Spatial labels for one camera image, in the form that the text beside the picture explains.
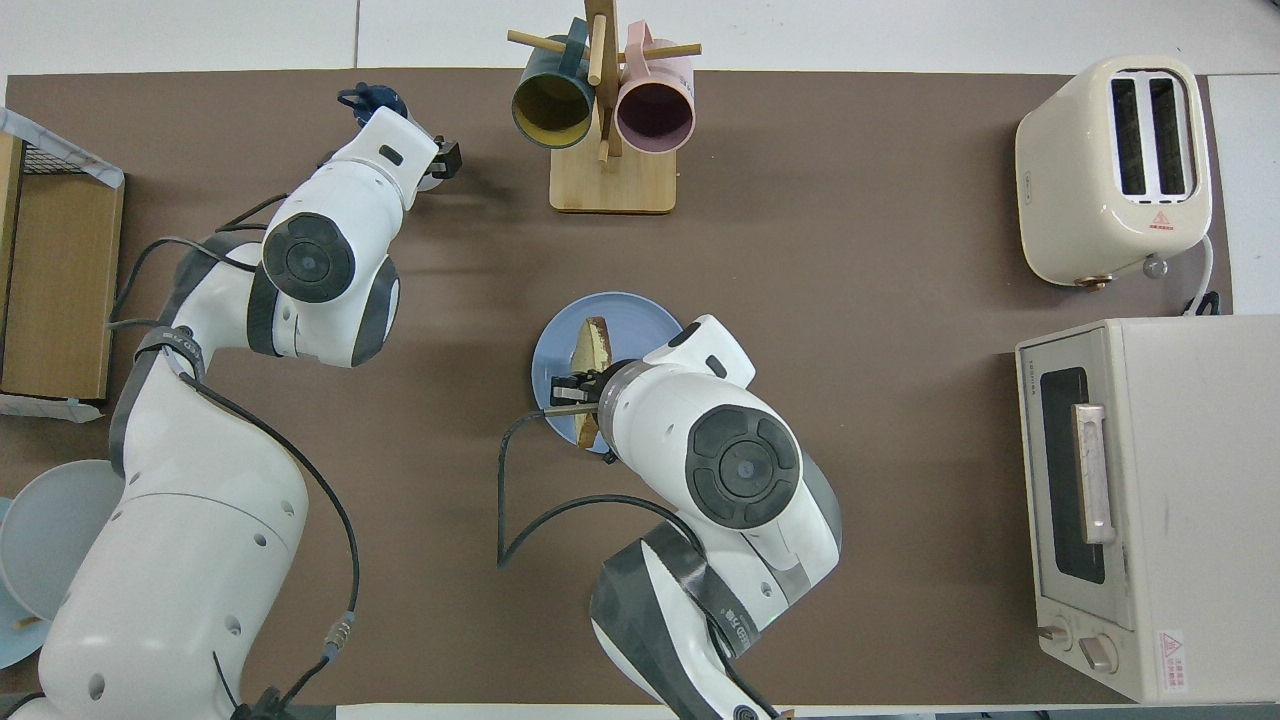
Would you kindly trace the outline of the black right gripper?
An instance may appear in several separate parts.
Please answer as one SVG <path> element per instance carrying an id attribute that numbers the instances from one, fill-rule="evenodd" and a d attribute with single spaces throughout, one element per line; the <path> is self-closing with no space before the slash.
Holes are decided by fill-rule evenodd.
<path id="1" fill-rule="evenodd" d="M 452 179 L 462 164 L 460 145 L 453 140 L 440 140 L 438 152 L 431 161 L 431 177 L 439 181 Z M 596 413 L 608 383 L 622 368 L 622 365 L 609 365 L 602 372 L 585 370 L 552 377 L 553 406 L 585 405 L 590 413 Z"/>

